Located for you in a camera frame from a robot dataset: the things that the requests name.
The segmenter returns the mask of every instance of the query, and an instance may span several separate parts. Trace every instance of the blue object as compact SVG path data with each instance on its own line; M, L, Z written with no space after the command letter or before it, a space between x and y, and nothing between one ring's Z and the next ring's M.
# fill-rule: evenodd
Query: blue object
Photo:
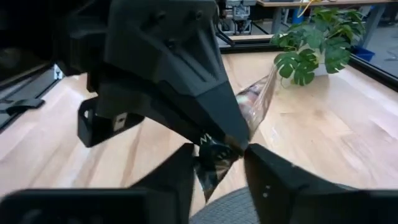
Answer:
M366 50L362 47L356 47L354 54L367 62L370 62L372 60L373 56L375 55L374 52L371 52L370 50Z
M300 15L301 12L302 12L303 10L304 10L304 9L301 9L300 12L299 12L299 9L294 9L294 11L293 11L293 18L292 18L292 23L293 23L293 24L300 24L300 23L303 22L303 20L304 20L304 15L300 16L299 18L297 18L297 16Z

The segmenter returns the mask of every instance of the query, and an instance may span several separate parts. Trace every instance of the desk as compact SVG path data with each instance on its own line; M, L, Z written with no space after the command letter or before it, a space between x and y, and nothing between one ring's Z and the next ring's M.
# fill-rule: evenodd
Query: desk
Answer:
M383 15L384 10L386 9L386 4L388 2L392 2L391 0L337 0L335 2L330 1L322 1L322 2L314 2L310 7L313 6L344 6L344 5L369 5L374 4L376 7L371 11L371 15L368 18L366 23L366 33L364 35L363 41L360 43L361 47L366 48L372 37L372 33L376 30L377 25L379 24L380 18ZM263 0L257 0L257 4L262 7L276 7L274 11L274 19L272 21L271 34L276 34L280 30L280 24L282 22L282 8L284 7L299 7L300 2L266 2Z
M235 92L264 75L276 53L230 54L223 61ZM76 112L94 95L85 76L64 78L0 135L0 194L32 187L127 187L186 140L145 119L85 148ZM309 86L278 86L253 142L328 180L354 187L398 188L398 94L348 67ZM210 201L246 185L236 162ZM205 205L195 181L192 213Z

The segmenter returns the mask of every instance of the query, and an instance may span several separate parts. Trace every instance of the green leaf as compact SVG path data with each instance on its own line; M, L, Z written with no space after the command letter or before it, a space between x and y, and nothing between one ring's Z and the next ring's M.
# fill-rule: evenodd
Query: green leaf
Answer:
M318 49L322 41L323 33L321 31L313 29L311 32L306 33L305 43L307 43L312 49Z
M316 16L321 17L326 22L332 22L335 20L335 15L337 14L338 9L315 9L314 14Z
M294 71L294 83L300 86L308 85L312 82L315 74L314 67L307 63L300 63Z
M345 67L349 61L350 52L344 49L326 49L325 66L329 74L337 73Z
M362 24L362 16L363 16L363 15L362 15L360 12L353 10L353 11L347 12L346 15L347 15L352 21L357 22L357 23L359 23L359 24Z
M314 14L319 14L321 10L322 10L321 7L316 7L315 9L312 9L312 12L313 12Z
M296 29L298 29L298 28L300 28L300 27L302 27L302 26L303 26L303 23L292 24L292 25L287 29L287 32L296 30Z
M350 44L342 37L333 37L325 41L325 47L327 48L350 48Z
M278 45L280 37L282 37L282 34L273 35L271 37L271 43Z
M284 52L291 52L291 51L296 51L297 49L293 46L286 46L284 48Z
M349 40L352 41L354 37L352 28L347 24L342 25L341 28L342 28L341 33L345 34L349 38Z
M362 24L352 24L351 28L354 35L363 35L365 33L365 27Z
M303 61L315 63L317 61L317 56L315 56L314 53L315 51L312 49L304 49L298 55Z
M296 47L296 49L299 49L302 45L304 33L304 30L299 30L297 32L291 33L292 38L290 39L289 45Z
M313 21L315 23L315 28L321 32L325 32L326 30L328 30L329 27L329 23L327 23L326 21L318 18L318 17L314 17Z
M286 47L288 43L289 43L289 36L287 36L287 35L285 35L279 39L280 47Z
M286 52L286 53L280 53L278 56L276 56L276 58L274 59L274 64L278 64L281 60L285 58L300 60L300 56L296 52Z
M274 63L279 69L279 74L284 78L288 78L296 69L298 65L297 60L300 60L297 52L286 52L276 56Z
M281 75L284 78L288 78L292 75L293 73L293 65L284 65L280 70L279 70L279 75Z

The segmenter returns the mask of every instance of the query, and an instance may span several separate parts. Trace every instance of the snack bag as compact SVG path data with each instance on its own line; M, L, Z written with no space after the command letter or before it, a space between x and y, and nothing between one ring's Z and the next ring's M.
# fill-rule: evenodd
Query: snack bag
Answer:
M236 101L246 120L250 139L264 120L275 89L276 69L236 95ZM224 179L232 164L245 149L236 149L227 142L219 142L206 134L196 158L195 170L208 201L217 185Z

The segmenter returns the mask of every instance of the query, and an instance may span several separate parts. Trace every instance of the bolt hole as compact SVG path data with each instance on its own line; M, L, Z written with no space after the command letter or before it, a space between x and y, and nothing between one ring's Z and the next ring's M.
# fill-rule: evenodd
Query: bolt hole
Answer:
M166 47L168 47L169 49L173 49L175 47L175 39L171 38L169 40L165 40L164 44L166 45Z
M161 12L157 13L156 16L155 16L155 19L157 21L163 20L165 18L166 18L166 12L164 12L164 11L161 11Z
M203 16L203 12L202 12L202 11L198 11L198 12L196 13L196 15L195 15L195 19L196 19L196 20L200 20L202 16Z

